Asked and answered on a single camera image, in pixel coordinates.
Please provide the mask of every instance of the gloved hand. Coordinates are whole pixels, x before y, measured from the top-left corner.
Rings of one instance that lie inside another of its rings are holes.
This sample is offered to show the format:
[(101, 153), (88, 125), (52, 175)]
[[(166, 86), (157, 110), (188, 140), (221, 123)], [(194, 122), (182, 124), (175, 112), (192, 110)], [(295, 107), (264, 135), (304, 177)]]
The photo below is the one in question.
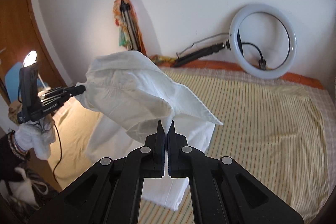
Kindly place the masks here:
[(39, 159), (47, 160), (51, 155), (50, 144), (56, 140), (54, 124), (55, 121), (49, 114), (38, 122), (19, 125), (19, 129), (14, 134), (16, 144), (25, 151), (34, 148)]

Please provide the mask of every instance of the wooden door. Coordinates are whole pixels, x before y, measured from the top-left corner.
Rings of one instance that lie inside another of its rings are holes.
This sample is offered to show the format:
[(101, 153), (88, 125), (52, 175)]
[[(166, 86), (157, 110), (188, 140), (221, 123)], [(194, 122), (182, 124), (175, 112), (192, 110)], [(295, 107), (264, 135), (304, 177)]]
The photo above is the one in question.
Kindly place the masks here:
[(66, 86), (38, 31), (30, 0), (0, 0), (0, 78), (32, 50), (37, 52), (38, 70), (52, 88)]

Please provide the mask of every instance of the wall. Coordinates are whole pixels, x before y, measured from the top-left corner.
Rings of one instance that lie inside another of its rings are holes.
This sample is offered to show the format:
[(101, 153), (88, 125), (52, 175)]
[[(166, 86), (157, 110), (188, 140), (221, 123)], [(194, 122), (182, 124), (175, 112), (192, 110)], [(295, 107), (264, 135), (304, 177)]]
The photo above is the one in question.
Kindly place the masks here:
[[(114, 24), (114, 0), (38, 0), (53, 46), (70, 77), (85, 81), (88, 65), (97, 55), (119, 51)], [(149, 54), (174, 56), (192, 42), (229, 30), (234, 14), (248, 3), (279, 8), (292, 22), (298, 53), (291, 71), (318, 78), (329, 92), (336, 73), (335, 0), (132, 0)], [(281, 25), (271, 17), (253, 15), (241, 26), (244, 41), (261, 47), (268, 65), (286, 56)], [(253, 49), (245, 49), (256, 59)], [(211, 57), (233, 61), (230, 52)]]

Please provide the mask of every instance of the bright light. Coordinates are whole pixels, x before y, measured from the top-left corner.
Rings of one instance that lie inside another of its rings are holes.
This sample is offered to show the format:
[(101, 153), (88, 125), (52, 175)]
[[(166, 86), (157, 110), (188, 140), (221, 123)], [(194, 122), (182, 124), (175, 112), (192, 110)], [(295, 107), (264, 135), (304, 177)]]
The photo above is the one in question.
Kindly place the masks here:
[(31, 51), (30, 53), (28, 53), (25, 60), (23, 61), (23, 66), (28, 67), (36, 63), (36, 57), (37, 57), (36, 51)]

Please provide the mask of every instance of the person's arm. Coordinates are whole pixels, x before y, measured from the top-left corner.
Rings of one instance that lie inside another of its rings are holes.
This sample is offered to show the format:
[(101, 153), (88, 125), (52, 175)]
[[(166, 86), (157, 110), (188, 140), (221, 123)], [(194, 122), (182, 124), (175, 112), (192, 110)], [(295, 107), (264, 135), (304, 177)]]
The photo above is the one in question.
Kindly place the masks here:
[(14, 171), (23, 161), (29, 159), (29, 153), (22, 151), (15, 142), (14, 131), (0, 139), (0, 180), (22, 181), (21, 174)]

